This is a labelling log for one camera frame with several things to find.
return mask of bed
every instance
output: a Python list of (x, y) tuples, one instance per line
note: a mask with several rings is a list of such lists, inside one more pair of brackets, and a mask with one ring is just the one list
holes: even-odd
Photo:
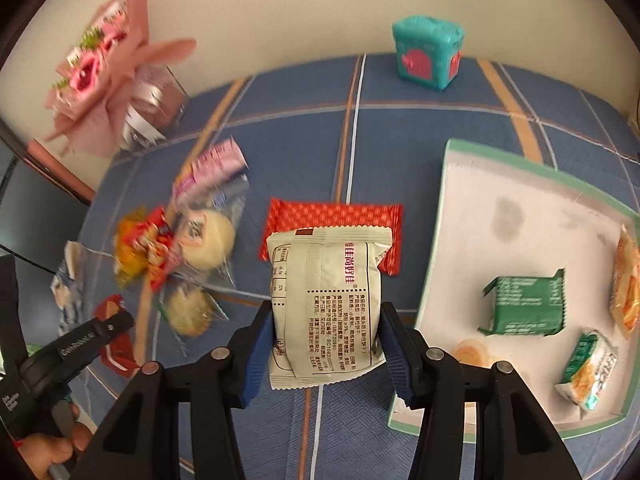
[[(230, 320), (187, 341), (184, 357), (169, 327), (152, 314), (146, 354), (165, 366), (193, 361), (250, 323), (268, 298), (270, 266), (258, 259), (272, 196), (285, 200), (404, 204), (398, 276), (383, 276), (383, 299), (412, 325), (427, 270), (445, 144), (480, 142), (570, 173), (640, 212), (640, 142), (622, 115), (566, 83), (488, 60), (463, 58), (443, 92), (398, 77), (393, 54), (322, 60), (248, 77), (224, 110), (213, 140), (233, 136), (246, 157), (251, 191), (232, 265), (238, 290), (216, 293)], [(166, 203), (199, 131), (230, 91), (194, 96), (167, 140), (113, 160), (79, 241), (92, 251), (84, 309), (119, 292), (110, 257), (114, 226), (145, 204)], [(135, 315), (141, 283), (122, 291)], [(99, 423), (124, 378), (99, 360), (72, 383), (77, 401)], [(417, 438), (387, 427), (392, 385), (386, 367), (321, 390), (260, 394), (234, 423), (247, 478), (405, 479)], [(583, 478), (613, 478), (635, 447), (640, 394), (628, 417), (565, 441)], [(192, 478), (188, 411), (180, 412), (180, 465)], [(462, 476), (473, 476), (465, 444)]]

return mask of blue gripper pad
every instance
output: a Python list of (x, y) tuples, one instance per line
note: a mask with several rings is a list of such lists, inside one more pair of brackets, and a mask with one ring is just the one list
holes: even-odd
[(384, 308), (380, 310), (378, 337), (382, 344), (382, 350), (385, 353), (386, 366), (391, 375), (391, 381), (394, 384), (396, 394), (408, 404), (411, 399), (415, 397), (414, 390), (411, 386), (411, 368), (409, 361), (404, 355), (397, 329), (394, 328), (391, 317)]
[(255, 344), (249, 352), (249, 357), (244, 370), (244, 389), (240, 392), (240, 400), (246, 407), (258, 394), (267, 361), (273, 348), (275, 327), (273, 325), (273, 311), (270, 309), (255, 339)]

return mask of screw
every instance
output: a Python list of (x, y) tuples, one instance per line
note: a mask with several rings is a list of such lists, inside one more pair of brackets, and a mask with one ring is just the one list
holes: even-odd
[(432, 361), (440, 361), (444, 357), (444, 352), (436, 347), (431, 347), (427, 350), (427, 357)]
[(513, 372), (513, 365), (511, 365), (508, 361), (498, 361), (495, 364), (495, 367), (498, 368), (503, 374), (510, 374)]
[(226, 346), (219, 346), (211, 351), (211, 357), (219, 361), (222, 361), (222, 359), (226, 359), (230, 355), (231, 352)]
[(149, 361), (142, 365), (142, 373), (145, 375), (153, 375), (160, 369), (160, 365), (156, 361)]

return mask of white tray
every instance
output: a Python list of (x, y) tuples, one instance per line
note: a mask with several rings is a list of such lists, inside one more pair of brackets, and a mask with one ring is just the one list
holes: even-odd
[[(415, 327), (447, 352), (480, 340), (494, 360), (510, 361), (563, 438), (601, 430), (628, 413), (640, 375), (638, 333), (624, 339), (609, 314), (620, 225), (640, 233), (640, 216), (571, 175), (472, 142), (447, 143), (438, 218)], [(490, 306), (482, 289), (496, 276), (553, 276), (566, 269), (566, 325), (542, 336), (484, 336)], [(596, 409), (577, 406), (553, 386), (582, 327), (618, 347), (618, 362)], [(395, 397), (388, 424), (418, 434), (422, 410)], [(465, 442), (476, 440), (476, 410), (465, 410)]]

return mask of stain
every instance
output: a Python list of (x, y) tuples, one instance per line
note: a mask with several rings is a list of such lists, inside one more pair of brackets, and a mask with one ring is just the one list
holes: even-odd
[(573, 230), (575, 228), (578, 227), (578, 225), (580, 225), (580, 222), (582, 221), (580, 219), (580, 217), (569, 213), (567, 211), (563, 211), (563, 213), (567, 216), (568, 220), (566, 223), (561, 223), (560, 227), (564, 227), (565, 229), (569, 229), (569, 230)]
[(519, 204), (505, 197), (500, 197), (495, 202), (494, 220), (491, 231), (498, 240), (509, 244), (513, 242), (524, 224), (524, 213)]

